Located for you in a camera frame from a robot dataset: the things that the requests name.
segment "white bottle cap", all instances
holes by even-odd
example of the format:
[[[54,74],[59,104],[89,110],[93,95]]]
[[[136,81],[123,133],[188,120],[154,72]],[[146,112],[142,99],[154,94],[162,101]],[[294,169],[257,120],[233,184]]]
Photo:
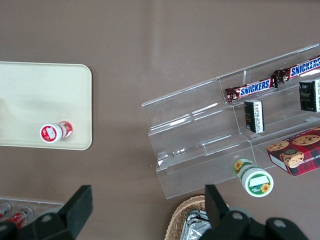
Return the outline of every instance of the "white bottle cap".
[[[241,178],[245,190],[254,197],[268,195],[274,188],[272,176],[261,168],[251,168]]]
[[[40,129],[41,139],[48,144],[59,141],[64,135],[66,135],[66,131],[63,131],[63,128],[55,123],[46,124]]]

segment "brown table surface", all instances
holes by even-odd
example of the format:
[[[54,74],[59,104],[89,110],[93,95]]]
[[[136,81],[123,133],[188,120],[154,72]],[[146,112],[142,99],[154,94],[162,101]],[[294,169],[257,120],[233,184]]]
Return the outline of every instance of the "brown table surface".
[[[91,184],[94,211],[78,239],[164,239],[176,207],[158,180],[141,104],[320,42],[316,0],[0,1],[0,61],[87,65],[93,143],[85,151],[1,147],[1,196],[64,202]],[[249,196],[217,187],[231,206],[295,222],[319,239],[320,169]]]

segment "wicker basket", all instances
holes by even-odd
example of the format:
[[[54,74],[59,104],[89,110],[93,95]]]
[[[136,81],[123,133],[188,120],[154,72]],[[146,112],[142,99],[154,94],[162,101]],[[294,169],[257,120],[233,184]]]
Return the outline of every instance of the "wicker basket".
[[[172,215],[164,240],[180,240],[187,213],[192,210],[205,211],[205,196],[193,196],[184,201]]]

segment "small bottle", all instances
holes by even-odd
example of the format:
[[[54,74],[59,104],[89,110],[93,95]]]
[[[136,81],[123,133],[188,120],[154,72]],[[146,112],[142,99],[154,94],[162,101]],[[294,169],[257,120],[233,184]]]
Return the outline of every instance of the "small bottle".
[[[255,165],[251,160],[242,158],[233,166],[234,174],[240,179],[242,186],[251,196],[261,198],[268,195],[273,187],[272,176]]]
[[[30,223],[34,216],[34,211],[30,207],[24,206],[12,217],[8,218],[6,222],[15,223],[16,227],[19,229]]]
[[[11,214],[11,205],[7,201],[0,201],[0,221]]]
[[[72,125],[67,121],[46,124],[40,130],[40,137],[44,142],[53,144],[60,139],[69,137],[72,130]]]

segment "small red and white bottle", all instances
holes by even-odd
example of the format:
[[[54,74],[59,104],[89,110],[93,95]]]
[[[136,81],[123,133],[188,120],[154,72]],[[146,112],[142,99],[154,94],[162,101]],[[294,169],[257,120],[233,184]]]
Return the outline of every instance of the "small red and white bottle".
[[[34,216],[34,211],[30,207],[24,206],[12,217],[8,218],[5,221],[15,223],[16,227],[19,229],[25,226],[26,224],[30,223]]]
[[[11,214],[11,205],[7,201],[0,201],[0,221]]]
[[[60,139],[69,137],[71,133],[72,125],[67,121],[61,121],[44,125],[40,130],[40,137],[44,142],[53,144]]]

